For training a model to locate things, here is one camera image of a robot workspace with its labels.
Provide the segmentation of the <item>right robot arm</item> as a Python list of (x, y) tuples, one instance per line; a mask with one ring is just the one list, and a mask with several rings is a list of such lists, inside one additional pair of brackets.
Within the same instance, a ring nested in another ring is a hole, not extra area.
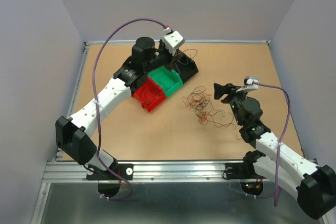
[(275, 205), (284, 190), (317, 220), (335, 207), (335, 171), (300, 156), (263, 124), (259, 101), (247, 95), (261, 85), (252, 77), (245, 78), (242, 87), (214, 84), (214, 98), (229, 104), (242, 139), (255, 149), (246, 154), (241, 170), (248, 177), (259, 175), (274, 182)]

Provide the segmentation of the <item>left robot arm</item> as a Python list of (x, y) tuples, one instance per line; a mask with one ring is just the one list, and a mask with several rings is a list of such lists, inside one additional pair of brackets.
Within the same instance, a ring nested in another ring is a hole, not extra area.
[(56, 121), (58, 147), (78, 164), (94, 166), (104, 178), (113, 178), (117, 172), (115, 158), (101, 149), (102, 140), (95, 144), (91, 136), (95, 131), (101, 132), (101, 122), (145, 84), (149, 72), (160, 67), (171, 70), (183, 56), (180, 47), (184, 43), (185, 39), (177, 31), (164, 35), (158, 48), (152, 38), (138, 38), (131, 55), (107, 85), (95, 92), (94, 98), (82, 109)]

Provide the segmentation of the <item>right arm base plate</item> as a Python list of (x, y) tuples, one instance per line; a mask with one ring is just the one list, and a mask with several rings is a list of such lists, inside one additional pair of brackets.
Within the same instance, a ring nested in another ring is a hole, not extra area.
[(226, 180), (231, 179), (257, 179), (253, 165), (244, 162), (229, 162), (225, 164), (222, 177)]

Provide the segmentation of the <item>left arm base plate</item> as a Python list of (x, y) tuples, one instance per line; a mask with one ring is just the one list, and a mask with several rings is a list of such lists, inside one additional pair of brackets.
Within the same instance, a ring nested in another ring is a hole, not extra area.
[[(86, 168), (86, 180), (118, 180), (108, 170), (100, 170), (92, 165), (88, 165)], [(110, 169), (126, 180), (133, 179), (133, 164), (114, 163), (110, 166)]]

